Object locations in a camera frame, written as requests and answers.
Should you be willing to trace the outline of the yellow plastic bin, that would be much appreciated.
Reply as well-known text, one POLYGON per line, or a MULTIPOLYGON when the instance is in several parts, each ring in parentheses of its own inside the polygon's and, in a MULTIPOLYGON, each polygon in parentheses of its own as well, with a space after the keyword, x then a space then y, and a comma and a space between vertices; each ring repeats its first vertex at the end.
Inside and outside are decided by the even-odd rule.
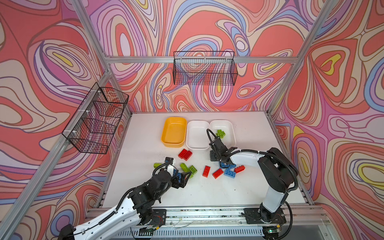
POLYGON ((187 120, 182 117, 169 117, 165 120, 161 141, 165 147, 181 148, 187 134, 187 120))

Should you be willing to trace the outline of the blue lego mid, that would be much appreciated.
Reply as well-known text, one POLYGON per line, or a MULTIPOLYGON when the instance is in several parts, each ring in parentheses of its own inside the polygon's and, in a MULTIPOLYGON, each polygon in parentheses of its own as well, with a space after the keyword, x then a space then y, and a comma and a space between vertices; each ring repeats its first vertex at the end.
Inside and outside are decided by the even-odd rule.
POLYGON ((220 168, 222 169, 234 169, 237 165, 236 164, 227 164, 227 163, 223 163, 223 162, 219 162, 220 164, 220 168))

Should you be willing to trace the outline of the right white plastic bin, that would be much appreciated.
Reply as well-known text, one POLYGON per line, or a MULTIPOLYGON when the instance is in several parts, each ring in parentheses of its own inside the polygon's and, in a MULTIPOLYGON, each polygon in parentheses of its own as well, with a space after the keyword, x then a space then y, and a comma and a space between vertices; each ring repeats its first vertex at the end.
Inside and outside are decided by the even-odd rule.
POLYGON ((236 137, 234 133, 233 125, 228 120, 213 120, 210 123, 210 129, 217 137, 216 133, 217 130, 223 130, 226 133, 226 136, 221 139, 224 145, 227 146, 227 148, 235 147, 236 146, 236 137))

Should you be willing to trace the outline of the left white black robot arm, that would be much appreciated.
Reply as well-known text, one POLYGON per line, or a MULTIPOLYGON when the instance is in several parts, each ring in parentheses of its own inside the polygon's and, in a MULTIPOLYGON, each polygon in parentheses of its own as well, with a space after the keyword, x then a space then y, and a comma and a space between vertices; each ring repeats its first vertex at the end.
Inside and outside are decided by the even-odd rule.
POLYGON ((144 226, 143 233, 153 233, 166 223, 166 210, 154 210, 153 205, 170 188, 184 188, 191 171, 180 173, 173 165, 174 159, 166 157, 163 164, 152 172, 149 180, 127 190, 118 204, 98 217, 60 230, 58 240, 109 240, 126 228, 144 226))

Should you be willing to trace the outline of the red double lego near bins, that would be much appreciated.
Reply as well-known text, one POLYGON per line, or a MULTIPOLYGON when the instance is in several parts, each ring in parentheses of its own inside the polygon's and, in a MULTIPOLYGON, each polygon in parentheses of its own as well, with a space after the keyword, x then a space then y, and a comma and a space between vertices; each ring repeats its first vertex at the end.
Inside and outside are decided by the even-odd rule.
POLYGON ((183 149, 179 154, 178 154, 178 157, 182 160, 185 160, 187 161, 191 156, 193 155, 193 153, 189 150, 186 150, 186 149, 183 149))

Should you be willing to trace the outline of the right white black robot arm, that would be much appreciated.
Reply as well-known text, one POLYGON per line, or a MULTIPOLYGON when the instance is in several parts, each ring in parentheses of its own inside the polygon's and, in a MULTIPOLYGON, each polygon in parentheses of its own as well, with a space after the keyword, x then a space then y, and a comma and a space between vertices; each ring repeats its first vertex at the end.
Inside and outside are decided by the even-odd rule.
POLYGON ((210 160, 225 167, 231 165, 259 167, 269 185, 266 196, 260 204, 259 216, 263 223, 271 223, 285 203, 290 192, 298 187, 298 170, 277 148, 268 151, 227 148, 220 137, 206 129, 211 147, 210 160))

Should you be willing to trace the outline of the blue lego cluster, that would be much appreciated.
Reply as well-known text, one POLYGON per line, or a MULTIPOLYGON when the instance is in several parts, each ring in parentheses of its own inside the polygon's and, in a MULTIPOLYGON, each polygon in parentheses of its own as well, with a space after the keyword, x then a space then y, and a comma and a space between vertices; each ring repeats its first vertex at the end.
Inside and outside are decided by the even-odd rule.
POLYGON ((174 178, 177 182, 180 182, 181 181, 181 173, 177 170, 177 169, 174 169, 174 178))

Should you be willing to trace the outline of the white plastic bin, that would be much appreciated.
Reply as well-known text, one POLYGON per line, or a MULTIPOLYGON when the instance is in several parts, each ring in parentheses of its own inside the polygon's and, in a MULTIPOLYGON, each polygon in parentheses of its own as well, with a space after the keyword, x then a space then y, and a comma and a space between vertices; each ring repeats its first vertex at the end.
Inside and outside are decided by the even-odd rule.
POLYGON ((210 123, 210 129, 217 137, 216 133, 217 130, 223 130, 226 133, 226 136, 221 139, 224 145, 227 146, 227 148, 235 147, 236 146, 236 137, 234 133, 233 125, 228 120, 213 120, 210 123))
POLYGON ((209 148, 207 129, 210 124, 206 121, 194 120, 187 125, 186 144, 190 151, 205 151, 209 148))

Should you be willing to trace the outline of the green lego cluster centre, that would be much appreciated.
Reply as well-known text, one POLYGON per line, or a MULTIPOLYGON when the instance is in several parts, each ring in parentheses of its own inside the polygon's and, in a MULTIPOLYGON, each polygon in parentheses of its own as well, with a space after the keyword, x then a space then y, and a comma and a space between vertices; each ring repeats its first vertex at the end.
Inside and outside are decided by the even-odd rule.
POLYGON ((197 173, 197 169, 196 169, 193 165, 191 165, 191 166, 188 167, 186 164, 181 163, 181 164, 180 164, 180 167, 182 168, 182 170, 183 170, 185 173, 187 173, 187 172, 191 172, 191 176, 190 176, 190 178, 192 178, 192 177, 194 176, 194 174, 197 173))

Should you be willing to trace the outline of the middle white plastic bin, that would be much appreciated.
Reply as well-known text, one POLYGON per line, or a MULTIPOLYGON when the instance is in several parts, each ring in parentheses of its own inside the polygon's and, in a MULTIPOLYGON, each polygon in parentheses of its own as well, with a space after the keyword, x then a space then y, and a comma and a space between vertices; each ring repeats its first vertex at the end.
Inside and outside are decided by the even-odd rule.
POLYGON ((187 125, 186 144, 190 151, 205 151, 209 148, 207 129, 210 124, 206 121, 194 120, 187 125))

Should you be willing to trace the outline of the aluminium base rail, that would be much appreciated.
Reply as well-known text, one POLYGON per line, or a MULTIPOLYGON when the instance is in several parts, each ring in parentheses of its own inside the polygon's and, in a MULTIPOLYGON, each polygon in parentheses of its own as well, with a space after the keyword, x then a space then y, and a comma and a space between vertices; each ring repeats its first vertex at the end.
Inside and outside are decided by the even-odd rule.
MULTIPOLYGON (((166 220, 163 227, 242 227, 247 225, 243 215, 251 206, 224 207, 165 207, 166 220)), ((291 204, 294 226, 328 224, 329 218, 320 206, 291 204)))

